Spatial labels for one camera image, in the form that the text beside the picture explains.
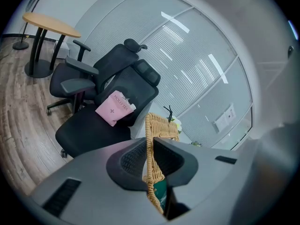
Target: wooden tabletop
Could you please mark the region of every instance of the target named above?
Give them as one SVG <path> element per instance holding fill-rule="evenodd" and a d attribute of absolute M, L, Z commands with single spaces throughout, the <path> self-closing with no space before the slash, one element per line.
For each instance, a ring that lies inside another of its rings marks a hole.
<path fill-rule="evenodd" d="M 47 29 L 52 32 L 57 32 L 62 35 L 66 35 L 74 38 L 81 37 L 81 34 L 78 31 L 76 31 L 74 28 L 69 26 L 68 24 L 56 18 L 46 16 L 44 14 L 25 13 L 23 15 L 23 20 L 32 25 L 38 26 L 43 29 Z"/>

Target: wicker basket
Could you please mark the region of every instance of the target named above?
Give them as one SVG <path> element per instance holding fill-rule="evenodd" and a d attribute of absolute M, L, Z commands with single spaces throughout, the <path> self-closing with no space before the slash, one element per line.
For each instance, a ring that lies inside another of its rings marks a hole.
<path fill-rule="evenodd" d="M 148 185 L 148 196 L 152 203 L 157 207 L 160 213 L 164 213 L 159 200 L 154 194 L 154 184 L 165 179 L 159 166 L 153 156 L 153 138 L 162 137 L 179 141 L 177 126 L 174 122 L 168 122 L 168 119 L 158 116 L 154 113 L 146 115 L 146 140 L 147 140 L 147 175 L 143 181 Z"/>

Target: green object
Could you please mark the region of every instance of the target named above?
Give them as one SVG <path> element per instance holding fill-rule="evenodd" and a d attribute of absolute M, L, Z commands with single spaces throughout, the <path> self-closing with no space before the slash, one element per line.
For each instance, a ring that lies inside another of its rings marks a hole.
<path fill-rule="evenodd" d="M 202 145 L 201 145 L 201 144 L 199 144 L 197 141 L 195 141 L 195 142 L 191 142 L 191 144 L 192 144 L 192 145 L 194 145 L 194 146 L 202 147 Z"/>
<path fill-rule="evenodd" d="M 161 208 L 165 210 L 165 202 L 167 199 L 167 182 L 165 179 L 154 184 L 154 194 L 159 200 Z"/>

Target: pink bag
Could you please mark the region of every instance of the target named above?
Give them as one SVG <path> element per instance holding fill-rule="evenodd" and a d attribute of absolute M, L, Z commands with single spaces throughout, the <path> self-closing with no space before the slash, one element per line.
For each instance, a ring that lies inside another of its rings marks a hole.
<path fill-rule="evenodd" d="M 134 110 L 134 104 L 130 105 L 128 99 L 126 99 L 121 92 L 114 91 L 96 109 L 96 113 L 113 127 L 118 120 L 132 113 Z"/>

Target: chair armrest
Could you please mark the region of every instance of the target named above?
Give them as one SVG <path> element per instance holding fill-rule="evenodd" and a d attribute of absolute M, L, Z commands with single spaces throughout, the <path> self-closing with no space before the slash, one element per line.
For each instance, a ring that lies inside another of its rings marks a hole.
<path fill-rule="evenodd" d="M 76 45 L 80 46 L 84 50 L 88 50 L 90 52 L 90 48 L 87 45 L 84 45 L 83 43 L 79 42 L 78 40 L 73 40 L 73 43 Z"/>
<path fill-rule="evenodd" d="M 62 90 L 66 96 L 84 92 L 95 87 L 95 84 L 88 79 L 74 78 L 60 83 Z"/>
<path fill-rule="evenodd" d="M 77 61 L 73 58 L 66 57 L 65 64 L 73 69 L 76 69 L 80 72 L 90 74 L 90 75 L 98 75 L 99 71 L 98 69 L 95 69 L 94 67 L 91 67 L 83 62 Z"/>

